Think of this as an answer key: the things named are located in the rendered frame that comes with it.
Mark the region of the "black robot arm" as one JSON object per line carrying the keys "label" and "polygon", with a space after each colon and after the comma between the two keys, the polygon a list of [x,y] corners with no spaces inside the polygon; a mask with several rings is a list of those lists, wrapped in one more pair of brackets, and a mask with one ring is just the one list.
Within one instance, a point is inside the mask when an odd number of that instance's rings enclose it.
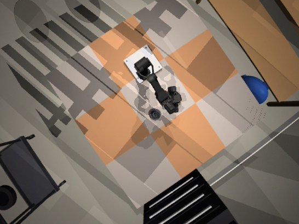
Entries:
{"label": "black robot arm", "polygon": [[[157,76],[154,73],[153,64],[148,58],[143,57],[142,59],[135,62],[134,65],[135,69],[137,70],[136,74],[138,75],[138,77],[143,81],[147,79],[148,82],[152,85],[153,89],[155,90],[156,99],[161,104],[161,106],[164,106],[169,114],[173,114],[177,110],[173,104],[182,101],[180,93],[175,92],[172,96],[170,96],[170,94],[160,86],[157,80]],[[150,66],[152,66],[152,73],[148,68]],[[171,100],[172,102],[170,102]]]}

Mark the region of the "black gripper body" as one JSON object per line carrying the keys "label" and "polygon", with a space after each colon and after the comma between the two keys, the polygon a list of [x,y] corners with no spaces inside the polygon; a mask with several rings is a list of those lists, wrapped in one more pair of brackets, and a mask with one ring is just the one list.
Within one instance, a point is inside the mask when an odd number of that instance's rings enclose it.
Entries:
{"label": "black gripper body", "polygon": [[[176,92],[176,86],[168,87],[168,92],[169,92],[170,96],[172,96]],[[177,109],[175,112],[178,112],[179,108],[178,108],[177,104],[173,104],[173,105]]]}

